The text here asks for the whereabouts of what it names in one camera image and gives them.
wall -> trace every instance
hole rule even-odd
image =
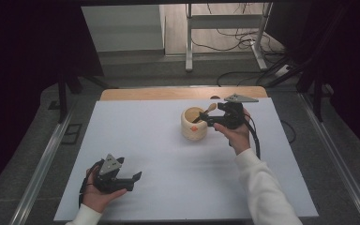
[[[82,7],[98,52],[163,50],[159,6]]]

person's left hand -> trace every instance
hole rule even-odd
[[[121,197],[122,195],[127,193],[127,190],[124,188],[117,190],[111,194],[102,193],[93,185],[93,181],[95,179],[95,174],[97,171],[98,167],[95,167],[87,179],[82,204],[88,206],[89,208],[95,210],[98,213],[102,213],[108,203],[110,203],[110,201]]]

gray floor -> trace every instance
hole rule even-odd
[[[196,58],[192,73],[185,72],[185,63],[181,57],[131,53],[121,56],[104,53],[100,57],[106,76],[99,79],[120,88],[216,85],[218,76],[225,72],[258,71],[256,62],[250,54],[200,55]],[[220,82],[222,85],[235,85],[245,78],[256,75],[258,74],[234,74],[223,77]],[[82,93],[70,94],[68,97],[71,102],[77,101],[70,124],[82,124],[81,135],[74,144],[59,146],[26,224],[59,224],[53,222],[53,217],[82,144],[94,105],[103,91],[102,87],[84,78],[80,78],[80,81],[83,85]],[[257,78],[245,80],[242,85],[255,85],[256,81]],[[296,82],[297,77],[268,89],[267,92],[275,103],[279,118],[289,123],[295,130],[293,133],[287,125],[283,125],[289,140],[296,135],[291,147],[320,214],[319,217],[302,218],[302,220],[304,224],[360,224],[360,214],[353,199],[333,166],[299,94],[294,89]],[[42,93],[41,105],[33,124],[24,136],[15,156],[0,176],[0,224],[10,222],[51,138],[59,113],[57,110],[49,110],[49,106],[57,99],[56,85]],[[334,142],[360,184],[359,140],[339,119],[328,98],[322,100],[322,116]],[[67,135],[63,141],[71,142],[73,138]]]

white board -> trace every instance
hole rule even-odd
[[[235,153],[228,140],[212,127],[197,142],[181,134],[182,111],[192,106],[206,109],[212,102],[222,101],[97,102],[54,220],[75,218],[85,171],[107,154],[125,158],[118,177],[130,178],[142,172],[142,178],[133,191],[107,207],[102,220],[250,218],[246,194],[238,181]],[[244,103],[244,107],[256,124],[261,158],[276,174],[297,216],[318,216],[271,98]],[[215,110],[210,114],[224,112]]]

